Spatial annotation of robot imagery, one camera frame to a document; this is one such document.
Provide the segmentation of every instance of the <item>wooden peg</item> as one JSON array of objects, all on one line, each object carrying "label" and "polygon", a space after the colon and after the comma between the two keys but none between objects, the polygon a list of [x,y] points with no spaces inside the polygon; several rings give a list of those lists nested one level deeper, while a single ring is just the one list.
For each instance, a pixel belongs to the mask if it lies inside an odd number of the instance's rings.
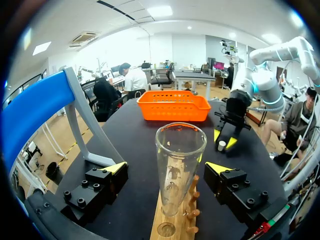
[{"label": "wooden peg", "polygon": [[193,218],[195,218],[195,217],[197,217],[199,215],[200,215],[200,210],[196,209],[196,210],[193,210],[192,212],[190,212],[186,217],[188,219],[193,219]]},{"label": "wooden peg", "polygon": [[199,196],[200,196],[200,192],[195,191],[192,195],[192,198],[189,201],[189,206],[192,206]]},{"label": "wooden peg", "polygon": [[195,187],[198,184],[198,181],[199,181],[199,176],[195,175],[193,180],[192,180],[191,186],[189,188],[189,193],[194,194]]},{"label": "wooden peg", "polygon": [[186,228],[186,232],[189,234],[196,234],[199,232],[199,228],[197,226],[189,226]]}]

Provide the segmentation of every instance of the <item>man in white shirt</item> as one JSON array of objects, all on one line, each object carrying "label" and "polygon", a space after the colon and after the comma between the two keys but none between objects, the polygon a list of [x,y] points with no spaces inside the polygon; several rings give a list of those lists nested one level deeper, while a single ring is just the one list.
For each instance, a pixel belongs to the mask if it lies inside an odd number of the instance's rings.
[{"label": "man in white shirt", "polygon": [[139,68],[130,68],[129,63],[123,63],[119,66],[119,74],[125,77],[124,94],[128,92],[148,89],[147,76],[144,71]]}]

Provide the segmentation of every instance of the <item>person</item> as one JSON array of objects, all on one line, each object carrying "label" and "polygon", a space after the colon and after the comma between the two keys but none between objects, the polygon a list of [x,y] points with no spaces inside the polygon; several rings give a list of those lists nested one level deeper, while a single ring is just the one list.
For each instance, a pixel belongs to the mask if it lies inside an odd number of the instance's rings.
[{"label": "person", "polygon": [[123,63],[119,66],[119,74],[125,77],[124,94],[136,90],[147,90],[148,81],[144,71],[139,68],[130,68],[129,63]]},{"label": "person", "polygon": [[230,62],[230,66],[228,67],[228,77],[226,78],[226,85],[228,86],[228,88],[232,88],[232,83],[234,81],[234,64],[232,62]]},{"label": "person", "polygon": [[104,77],[96,79],[93,86],[93,94],[96,96],[98,109],[94,116],[98,122],[105,122],[108,119],[112,103],[121,98],[121,93],[117,91]]},{"label": "person", "polygon": [[[266,146],[270,140],[271,132],[274,132],[282,139],[285,139],[287,148],[291,152],[294,152],[302,141],[301,147],[297,152],[299,160],[303,158],[304,151],[310,143],[317,123],[316,116],[313,116],[311,121],[317,92],[309,87],[305,95],[306,101],[295,103],[285,115],[284,122],[281,123],[273,119],[267,120],[261,137],[262,143]],[[300,139],[299,136],[305,134],[310,121],[310,127],[305,138]]]}]

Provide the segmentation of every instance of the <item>air conditioner vent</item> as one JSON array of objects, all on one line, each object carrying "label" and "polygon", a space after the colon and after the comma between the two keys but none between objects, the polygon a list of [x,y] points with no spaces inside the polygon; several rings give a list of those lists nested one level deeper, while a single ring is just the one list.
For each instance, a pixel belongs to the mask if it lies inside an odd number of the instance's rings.
[{"label": "air conditioner vent", "polygon": [[97,32],[87,32],[87,31],[84,31],[82,33],[80,33],[77,37],[75,37],[73,40],[72,40],[72,43],[83,43],[83,42],[86,42],[86,41],[89,41],[93,38],[95,38],[97,36]]}]

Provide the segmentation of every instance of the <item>person in black jacket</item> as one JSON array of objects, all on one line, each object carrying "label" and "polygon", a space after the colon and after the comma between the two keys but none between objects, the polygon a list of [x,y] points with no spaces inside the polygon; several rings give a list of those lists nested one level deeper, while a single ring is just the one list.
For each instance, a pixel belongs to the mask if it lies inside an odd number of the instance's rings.
[{"label": "person in black jacket", "polygon": [[121,93],[117,91],[104,77],[98,78],[98,82],[93,86],[93,93],[97,100],[97,111],[94,115],[98,122],[105,122],[108,119],[112,103],[121,98]]},{"label": "person in black jacket", "polygon": [[230,66],[228,67],[228,77],[226,78],[226,85],[231,89],[232,88],[232,83],[234,81],[234,64],[230,62]]}]

